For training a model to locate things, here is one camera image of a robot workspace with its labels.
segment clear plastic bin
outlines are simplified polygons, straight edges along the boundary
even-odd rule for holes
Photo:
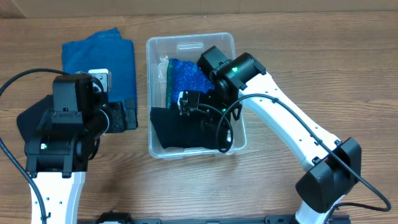
[[[218,150],[197,148],[162,148],[150,121],[150,109],[166,105],[167,66],[170,58],[197,62],[200,54],[217,46],[228,58],[235,59],[234,39],[229,33],[153,37],[147,41],[147,85],[148,85],[148,138],[149,153],[159,159],[180,159],[184,156],[221,154]],[[242,150],[246,146],[246,131],[243,114],[238,121],[231,119],[234,143],[227,154]]]

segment black cloth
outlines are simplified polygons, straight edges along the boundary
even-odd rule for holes
[[[150,121],[155,128],[157,138],[164,149],[168,147],[205,147],[217,149],[216,125],[203,125],[203,115],[191,111],[190,116],[181,116],[179,110],[152,107]],[[228,130],[220,130],[220,146],[226,148]]]
[[[44,112],[53,107],[53,97],[52,95],[47,95],[45,98],[18,115],[17,126],[25,142],[28,142],[36,131]]]

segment black cable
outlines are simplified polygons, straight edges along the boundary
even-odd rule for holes
[[[222,123],[222,120],[223,120],[223,119],[226,121],[226,124],[228,125],[229,131],[230,131],[230,134],[231,134],[231,140],[230,140],[230,143],[231,143],[231,144],[230,144],[230,145],[232,145],[232,143],[233,143],[233,141],[234,141],[234,132],[233,132],[233,130],[232,130],[232,125],[231,125],[231,123],[228,121],[228,119],[227,119],[225,116],[223,116],[223,115],[224,115],[223,112],[221,112],[220,110],[218,110],[217,108],[215,108],[215,107],[213,107],[213,106],[206,105],[206,104],[203,104],[203,103],[198,103],[198,106],[202,106],[202,107],[211,109],[211,110],[217,112],[219,115],[221,115],[220,123]],[[218,131],[219,131],[219,129],[217,129],[217,131],[216,131],[216,134],[217,134],[217,140],[216,140],[216,142],[218,142]],[[230,147],[227,147],[227,149],[221,149],[221,148],[219,147],[218,150],[219,150],[220,152],[222,152],[222,153],[226,153],[226,152],[229,151],[230,148],[231,148],[231,146],[230,146]]]
[[[98,149],[100,148],[100,143],[101,143],[101,140],[100,140],[100,138],[98,138],[97,141],[95,141],[94,151],[93,151],[93,153],[91,153],[91,156],[88,158],[89,161],[93,160],[95,155],[97,155]]]
[[[217,125],[217,129],[216,129],[216,141],[218,140],[218,132],[220,131],[220,127],[221,127],[221,121],[225,118],[225,116],[242,100],[245,100],[247,98],[252,98],[252,97],[261,97],[261,98],[267,98],[272,100],[273,103],[277,103],[279,105],[281,105],[283,108],[285,108],[291,115],[293,115],[293,117],[295,119],[297,119],[297,121],[299,121],[299,123],[310,133],[310,135],[316,140],[316,142],[321,145],[322,148],[324,148],[329,155],[334,158],[341,166],[344,167],[344,169],[346,169],[349,173],[353,174],[355,176],[355,178],[357,178],[360,182],[362,182],[369,190],[371,190],[373,193],[375,193],[385,204],[386,204],[386,208],[380,208],[380,207],[373,207],[370,205],[364,205],[361,203],[337,203],[336,205],[334,205],[332,207],[332,209],[330,210],[329,213],[329,218],[331,217],[331,215],[333,214],[333,212],[338,209],[339,207],[342,206],[355,206],[355,207],[361,207],[361,208],[367,208],[370,210],[375,210],[375,211],[380,211],[380,212],[388,212],[389,210],[391,210],[391,203],[388,201],[388,199],[382,194],[380,193],[380,191],[378,191],[375,187],[373,187],[369,182],[367,182],[365,179],[363,179],[360,175],[358,175],[357,173],[355,173],[355,171],[353,171],[344,161],[342,161],[332,150],[330,150],[323,142],[322,140],[310,129],[310,127],[308,127],[307,124],[304,123],[304,121],[291,109],[289,108],[286,104],[284,104],[283,102],[281,102],[278,98],[270,96],[270,95],[266,95],[266,94],[261,94],[261,93],[255,93],[255,94],[249,94],[246,96],[242,96],[239,99],[237,99],[234,103],[232,103],[232,105],[224,112],[224,114],[222,115],[218,125]]]
[[[63,72],[60,70],[54,70],[54,69],[49,69],[49,68],[35,68],[35,69],[30,69],[28,71],[21,72],[20,74],[10,78],[1,88],[0,88],[0,96],[4,93],[4,90],[13,83],[15,80],[17,80],[20,77],[23,77],[24,75],[30,74],[30,73],[35,73],[35,72],[51,72],[51,73],[57,73],[61,75],[69,75],[67,72]],[[40,211],[42,214],[42,223],[46,224],[47,223],[47,214],[45,212],[45,207],[44,207],[44,201],[42,198],[42,195],[40,194],[39,189],[37,188],[35,182],[32,180],[32,178],[29,176],[29,174],[25,171],[25,169],[19,164],[17,159],[11,154],[11,152],[8,150],[6,145],[3,143],[2,139],[0,138],[0,147],[2,151],[5,153],[5,155],[10,159],[10,161],[15,165],[15,167],[21,172],[21,174],[25,177],[25,179],[28,181],[30,186],[32,187],[33,191],[36,194],[37,201],[39,202],[40,206]]]

